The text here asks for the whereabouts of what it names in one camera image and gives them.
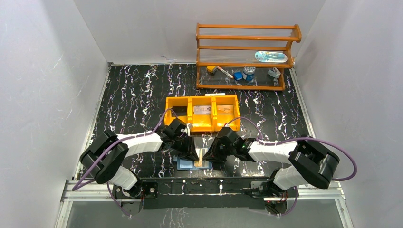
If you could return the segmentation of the orange credit card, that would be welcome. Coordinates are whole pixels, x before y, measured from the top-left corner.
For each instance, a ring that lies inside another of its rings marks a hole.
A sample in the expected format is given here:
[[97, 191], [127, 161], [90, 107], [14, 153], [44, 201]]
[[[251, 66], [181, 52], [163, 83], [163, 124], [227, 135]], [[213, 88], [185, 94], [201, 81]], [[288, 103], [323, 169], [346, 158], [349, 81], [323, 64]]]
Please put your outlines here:
[[203, 168], [205, 166], [205, 161], [203, 159], [205, 154], [205, 148], [197, 148], [196, 149], [198, 160], [194, 162], [195, 168]]
[[217, 114], [232, 115], [232, 114], [234, 114], [234, 106], [233, 105], [217, 105]]

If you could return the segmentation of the blue card holder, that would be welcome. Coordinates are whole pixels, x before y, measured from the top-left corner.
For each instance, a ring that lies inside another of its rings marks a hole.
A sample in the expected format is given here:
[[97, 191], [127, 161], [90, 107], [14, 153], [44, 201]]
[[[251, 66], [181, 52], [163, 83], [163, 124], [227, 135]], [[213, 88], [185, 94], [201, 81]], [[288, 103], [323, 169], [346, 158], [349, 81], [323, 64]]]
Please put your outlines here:
[[212, 169], [212, 163], [209, 161], [202, 161], [201, 166], [196, 166], [197, 161], [190, 161], [186, 159], [179, 158], [177, 156], [173, 157], [173, 161], [177, 162], [177, 170], [207, 170]]

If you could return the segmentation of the yellow three-compartment bin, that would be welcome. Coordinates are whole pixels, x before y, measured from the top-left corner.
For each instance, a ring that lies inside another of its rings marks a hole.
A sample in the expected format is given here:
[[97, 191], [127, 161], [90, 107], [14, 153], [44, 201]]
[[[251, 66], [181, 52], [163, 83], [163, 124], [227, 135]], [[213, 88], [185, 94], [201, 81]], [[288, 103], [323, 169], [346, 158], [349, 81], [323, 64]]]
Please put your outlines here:
[[180, 96], [167, 97], [164, 124], [169, 125], [175, 117], [191, 124], [192, 133], [218, 132], [225, 125], [232, 130], [240, 130], [240, 108], [236, 95]]

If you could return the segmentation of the orange wooden shelf rack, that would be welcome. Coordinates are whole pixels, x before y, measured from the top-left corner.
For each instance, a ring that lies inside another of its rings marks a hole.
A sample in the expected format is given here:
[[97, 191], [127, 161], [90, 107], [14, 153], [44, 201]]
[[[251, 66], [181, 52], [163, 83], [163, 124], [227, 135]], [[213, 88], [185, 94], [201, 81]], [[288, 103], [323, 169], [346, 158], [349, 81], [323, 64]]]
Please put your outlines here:
[[[284, 91], [286, 89], [284, 71], [291, 69], [294, 58], [291, 54], [293, 43], [302, 40], [300, 26], [295, 25], [242, 25], [197, 23], [196, 87], [198, 89], [235, 89]], [[285, 63], [265, 63], [257, 61], [257, 51], [282, 52], [287, 55]], [[207, 66], [219, 66], [233, 75], [243, 72], [244, 67], [255, 67], [252, 81], [236, 81], [219, 69], [209, 74]], [[279, 78], [268, 75], [271, 68], [278, 68]]]

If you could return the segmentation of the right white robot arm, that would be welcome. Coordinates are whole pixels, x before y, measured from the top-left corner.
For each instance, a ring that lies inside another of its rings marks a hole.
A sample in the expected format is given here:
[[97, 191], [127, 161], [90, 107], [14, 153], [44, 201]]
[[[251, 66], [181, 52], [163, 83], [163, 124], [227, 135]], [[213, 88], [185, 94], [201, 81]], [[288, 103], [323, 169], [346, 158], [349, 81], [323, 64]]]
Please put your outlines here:
[[231, 128], [222, 128], [215, 137], [204, 160], [223, 163], [233, 155], [244, 162], [272, 161], [290, 166], [274, 171], [268, 182], [268, 192], [281, 196], [294, 186], [310, 184], [327, 189], [340, 162], [339, 157], [319, 139], [299, 137], [281, 142], [265, 142], [237, 135]]

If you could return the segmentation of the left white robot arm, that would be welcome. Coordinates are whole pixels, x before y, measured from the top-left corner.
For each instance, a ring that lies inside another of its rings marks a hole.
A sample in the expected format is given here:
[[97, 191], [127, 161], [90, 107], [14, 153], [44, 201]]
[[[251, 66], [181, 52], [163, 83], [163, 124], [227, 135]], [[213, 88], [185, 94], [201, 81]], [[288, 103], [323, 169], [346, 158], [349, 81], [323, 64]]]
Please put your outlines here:
[[110, 130], [93, 141], [81, 154], [80, 162], [96, 183], [111, 183], [121, 187], [131, 198], [142, 192], [141, 179], [122, 166], [126, 157], [144, 152], [171, 149], [178, 158], [190, 161], [199, 159], [188, 125], [175, 118], [169, 125], [155, 131], [119, 136]]

